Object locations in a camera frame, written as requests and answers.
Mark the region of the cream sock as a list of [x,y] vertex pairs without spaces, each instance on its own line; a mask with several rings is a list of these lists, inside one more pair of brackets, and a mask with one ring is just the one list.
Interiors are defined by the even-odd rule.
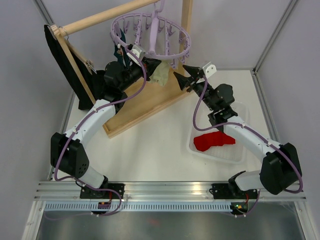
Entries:
[[164,87],[168,82],[170,68],[170,65],[166,61],[162,61],[150,76],[149,82]]

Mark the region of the purple round clip hanger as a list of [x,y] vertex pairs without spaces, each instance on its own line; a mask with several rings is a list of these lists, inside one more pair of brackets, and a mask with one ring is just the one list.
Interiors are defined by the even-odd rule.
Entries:
[[[184,64],[190,57],[191,37],[187,29],[174,21],[160,15],[165,6],[165,1],[153,4],[153,11],[125,13],[116,17],[110,27],[110,36],[114,44],[128,46],[126,34],[132,25],[134,45],[141,46],[147,43],[145,56],[151,59],[168,61],[174,69],[178,62]],[[126,46],[120,40],[120,29],[125,34]]]

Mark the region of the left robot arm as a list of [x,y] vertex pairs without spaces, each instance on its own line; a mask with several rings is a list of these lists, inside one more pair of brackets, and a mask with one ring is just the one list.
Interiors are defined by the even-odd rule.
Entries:
[[125,67],[117,61],[108,63],[101,72],[102,79],[94,81],[98,99],[88,113],[72,129],[54,133],[50,139],[50,164],[83,184],[82,191],[102,199],[108,195],[108,178],[91,165],[85,147],[99,128],[113,118],[128,99],[125,93],[131,85],[150,76],[161,64],[158,59],[143,58],[142,65],[129,61]]

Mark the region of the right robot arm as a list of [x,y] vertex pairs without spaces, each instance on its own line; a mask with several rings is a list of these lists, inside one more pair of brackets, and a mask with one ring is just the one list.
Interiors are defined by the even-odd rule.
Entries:
[[184,65],[183,68],[188,76],[178,72],[173,74],[181,90],[198,95],[197,107],[204,103],[210,110],[208,120],[211,126],[207,130],[217,129],[232,137],[261,161],[260,170],[241,171],[228,180],[229,194],[240,198],[247,191],[261,189],[272,195],[301,193],[303,174],[296,147],[289,142],[281,144],[264,137],[232,109],[235,101],[233,87],[226,83],[212,87],[208,82],[217,71],[214,64],[208,63],[203,67]]

